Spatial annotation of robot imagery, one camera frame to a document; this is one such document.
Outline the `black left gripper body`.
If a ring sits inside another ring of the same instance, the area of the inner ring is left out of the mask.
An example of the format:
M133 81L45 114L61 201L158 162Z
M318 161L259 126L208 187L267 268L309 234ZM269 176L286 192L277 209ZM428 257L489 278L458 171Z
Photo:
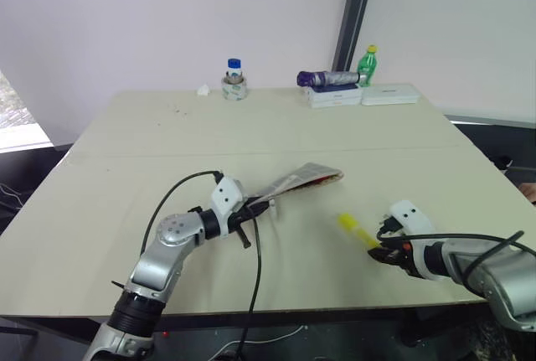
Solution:
M228 218L228 231L235 232L241 228L244 222L256 217L255 211L248 205L242 206L237 212L232 213Z

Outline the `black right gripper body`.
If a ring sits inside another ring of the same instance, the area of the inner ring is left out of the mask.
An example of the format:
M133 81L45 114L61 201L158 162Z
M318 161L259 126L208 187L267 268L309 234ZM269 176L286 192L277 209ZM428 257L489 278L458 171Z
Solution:
M388 217L383 224L381 225L379 232L377 233L377 238L379 240L379 243L382 240L387 240L386 236L389 233L401 233L403 229L403 225L396 220L395 217L390 216ZM402 269L408 276L415 276L415 263L414 263L414 251L413 246L408 240L402 240L403 241L403 250L401 253L403 254L403 265L400 269Z

